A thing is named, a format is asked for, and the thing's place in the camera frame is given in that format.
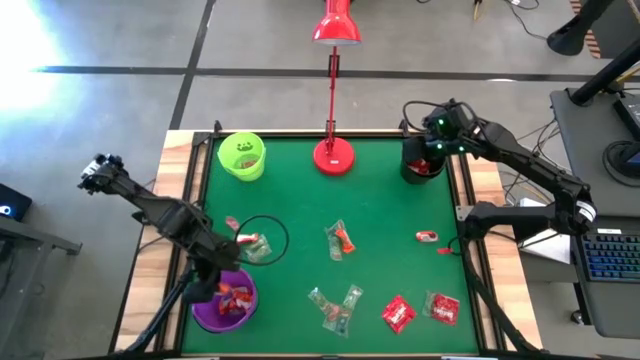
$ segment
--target purple container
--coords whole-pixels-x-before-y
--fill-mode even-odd
[[[249,310],[240,315],[220,315],[218,309],[218,304],[222,299],[220,295],[215,295],[208,303],[193,304],[191,306],[191,312],[198,324],[205,330],[215,333],[229,332],[239,328],[249,320],[258,307],[258,289],[246,271],[242,269],[235,272],[223,271],[220,276],[220,282],[229,284],[231,287],[246,286],[251,289],[253,302]]]

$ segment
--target lamp shade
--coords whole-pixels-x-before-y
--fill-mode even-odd
[[[313,31],[313,42],[330,46],[360,44],[358,25],[349,15],[351,0],[326,0],[327,13]]]

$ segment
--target blue backlit keyboard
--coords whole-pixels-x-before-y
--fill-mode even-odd
[[[587,279],[640,283],[640,234],[583,235],[577,240]]]

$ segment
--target lime green container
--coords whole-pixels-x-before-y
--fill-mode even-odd
[[[254,133],[238,132],[228,136],[218,149],[218,159],[227,172],[242,181],[254,181],[264,172],[267,148]]]

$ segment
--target black floor stripe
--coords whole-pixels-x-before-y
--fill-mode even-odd
[[[326,78],[327,70],[316,69],[196,69],[196,75],[228,76],[228,77],[298,77]],[[593,75],[571,74],[507,74],[507,73],[464,73],[464,72],[430,72],[430,71],[377,71],[377,70],[340,70],[341,78],[361,79],[406,79],[406,80],[513,80],[523,82],[586,82]],[[629,82],[640,82],[634,76]]]
[[[200,61],[200,54],[202,54],[202,47],[204,46],[204,39],[207,36],[207,30],[209,29],[209,20],[211,19],[211,13],[213,11],[213,5],[216,0],[207,0],[204,6],[204,13],[202,14],[202,20],[200,20],[200,27],[198,28],[198,34],[191,50],[191,56],[189,57],[189,64],[187,71],[182,80],[180,86],[180,92],[178,93],[178,99],[176,100],[176,106],[173,108],[173,115],[171,116],[171,122],[169,123],[169,130],[177,130],[182,123],[182,116],[187,106],[187,99],[189,98],[189,92],[191,91],[191,84],[193,84],[193,77]]]
[[[182,75],[186,68],[140,66],[43,66],[34,72],[53,74]]]
[[[189,60],[189,67],[139,67],[139,66],[45,66],[34,72],[55,74],[106,74],[106,75],[191,75],[193,76],[228,76],[228,77],[267,77],[267,78],[326,78],[324,69],[231,69],[231,68],[196,68],[197,60],[202,53],[204,37],[194,49]],[[385,70],[341,70],[342,78],[360,79],[405,79],[405,80],[513,80],[523,82],[587,82],[593,75],[581,74],[508,74],[508,73],[474,73],[474,72],[435,72],[435,71],[385,71]],[[640,76],[633,76],[628,82],[640,82]]]

